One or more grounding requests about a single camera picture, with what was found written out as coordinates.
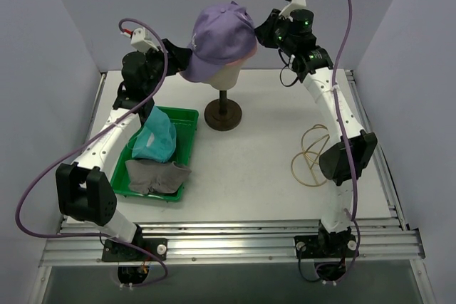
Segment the pink baseball cap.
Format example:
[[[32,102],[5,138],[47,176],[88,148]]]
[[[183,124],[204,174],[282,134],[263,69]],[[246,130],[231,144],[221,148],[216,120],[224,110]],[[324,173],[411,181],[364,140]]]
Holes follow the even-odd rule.
[[[257,52],[257,46],[253,47],[253,49],[248,54],[246,54],[244,57],[226,64],[225,67],[243,65],[247,60],[249,60],[252,56],[254,56],[256,54],[256,52]]]

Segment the purple baseball cap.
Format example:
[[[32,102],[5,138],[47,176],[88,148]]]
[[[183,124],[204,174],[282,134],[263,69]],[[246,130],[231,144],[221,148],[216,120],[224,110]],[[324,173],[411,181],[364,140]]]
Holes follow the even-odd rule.
[[[195,21],[187,46],[192,57],[180,75],[192,83],[203,83],[255,46],[254,22],[246,7],[235,1],[208,6]]]

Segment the teal cap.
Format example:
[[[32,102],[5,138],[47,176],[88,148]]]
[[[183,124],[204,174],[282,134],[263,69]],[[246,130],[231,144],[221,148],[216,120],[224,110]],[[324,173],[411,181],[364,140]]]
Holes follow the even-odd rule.
[[[150,159],[166,163],[175,152],[177,130],[168,115],[154,107],[143,127],[129,142],[127,147],[133,159]]]

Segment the grey cap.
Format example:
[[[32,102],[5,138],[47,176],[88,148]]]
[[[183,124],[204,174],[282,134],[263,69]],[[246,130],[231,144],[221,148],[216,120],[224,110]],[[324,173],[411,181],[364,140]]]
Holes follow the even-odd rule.
[[[130,178],[129,190],[142,195],[174,194],[192,173],[186,165],[151,159],[130,159],[125,166]]]

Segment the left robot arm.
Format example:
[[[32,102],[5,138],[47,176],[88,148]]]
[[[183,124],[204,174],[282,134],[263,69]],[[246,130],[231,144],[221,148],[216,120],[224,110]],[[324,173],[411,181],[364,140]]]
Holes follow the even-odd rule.
[[[192,52],[169,40],[163,47],[146,43],[122,59],[122,82],[101,136],[83,149],[71,163],[56,169],[56,188],[60,212],[76,221],[95,225],[101,233],[120,240],[118,253],[135,261],[144,243],[135,236],[138,226],[117,209],[117,197],[109,174],[130,138],[145,123],[155,103],[148,96],[164,77],[184,71]]]

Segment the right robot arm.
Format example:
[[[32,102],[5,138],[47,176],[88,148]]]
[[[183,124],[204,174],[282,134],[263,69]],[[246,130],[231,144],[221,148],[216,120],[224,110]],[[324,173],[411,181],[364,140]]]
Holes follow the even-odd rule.
[[[316,247],[332,256],[342,247],[338,234],[349,231],[358,209],[358,179],[378,143],[357,121],[336,80],[336,67],[328,52],[312,33],[313,12],[295,9],[288,15],[273,9],[266,21],[256,27],[258,42],[265,48],[284,53],[296,79],[308,90],[329,133],[330,145],[320,155],[323,176],[332,182],[330,202],[320,220]]]

